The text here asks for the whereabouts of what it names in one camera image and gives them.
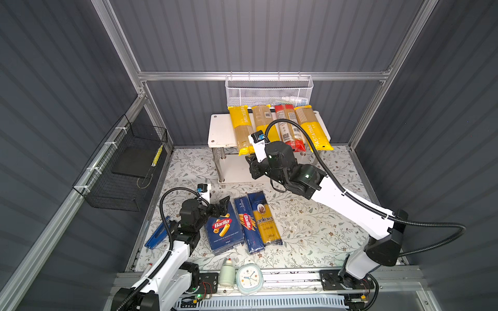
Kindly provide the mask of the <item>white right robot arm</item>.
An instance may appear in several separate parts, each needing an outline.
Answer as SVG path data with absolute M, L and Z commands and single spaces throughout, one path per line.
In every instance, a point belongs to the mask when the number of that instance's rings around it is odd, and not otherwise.
M 343 287 L 353 289 L 378 267 L 395 266 L 401 257 L 435 250 L 466 232 L 465 225 L 459 223 L 409 220 L 403 210 L 394 212 L 347 190 L 327 167 L 308 134 L 304 137 L 320 167 L 298 163 L 291 146 L 282 141 L 270 141 L 268 133 L 265 130 L 248 135 L 254 149 L 254 153 L 246 157 L 252 178 L 266 176 L 286 191 L 331 208 L 368 233 L 366 242 L 346 257 L 338 273 L 338 281 Z M 453 228 L 456 232 L 429 246 L 403 252 L 403 237 L 408 226 Z

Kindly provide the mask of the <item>blue yellow spaghetti bag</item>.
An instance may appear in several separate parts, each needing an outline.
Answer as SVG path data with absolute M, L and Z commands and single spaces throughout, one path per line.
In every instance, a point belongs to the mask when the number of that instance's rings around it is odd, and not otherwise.
M 264 245 L 281 246 L 283 241 L 264 192 L 249 193 L 248 199 Z

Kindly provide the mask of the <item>yellow pasta bag tan window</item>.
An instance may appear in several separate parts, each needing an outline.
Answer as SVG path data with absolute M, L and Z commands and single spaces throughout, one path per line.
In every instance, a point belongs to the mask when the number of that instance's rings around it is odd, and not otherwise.
M 332 151 L 334 148 L 330 145 L 312 106 L 300 106 L 294 109 L 298 124 L 305 130 L 310 137 L 312 145 L 317 151 Z

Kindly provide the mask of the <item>red yellow spaghetti bag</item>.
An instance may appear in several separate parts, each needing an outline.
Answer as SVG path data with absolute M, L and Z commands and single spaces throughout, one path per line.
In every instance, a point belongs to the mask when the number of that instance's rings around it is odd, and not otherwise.
M 297 123 L 297 117 L 294 112 L 294 106 L 291 104 L 277 104 L 275 107 L 277 119 L 286 119 L 294 123 Z M 289 145 L 294 152 L 305 152 L 306 146 L 303 141 L 302 132 L 294 125 L 280 122 L 278 123 L 280 128 L 281 140 Z

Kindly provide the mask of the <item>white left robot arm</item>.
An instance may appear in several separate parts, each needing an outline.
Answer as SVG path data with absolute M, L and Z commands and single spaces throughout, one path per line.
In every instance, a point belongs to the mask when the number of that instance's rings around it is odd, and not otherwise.
M 200 230 L 209 219 L 227 214 L 230 197 L 210 203 L 203 197 L 206 184 L 197 190 L 175 187 L 160 198 L 160 216 L 169 241 L 169 248 L 152 268 L 130 288 L 120 288 L 112 299 L 112 310 L 171 310 L 180 297 L 197 291 L 200 283 L 198 264 L 188 259 L 200 240 Z M 186 191 L 195 197 L 183 202 L 180 221 L 167 221 L 163 210 L 166 197 L 175 191 Z

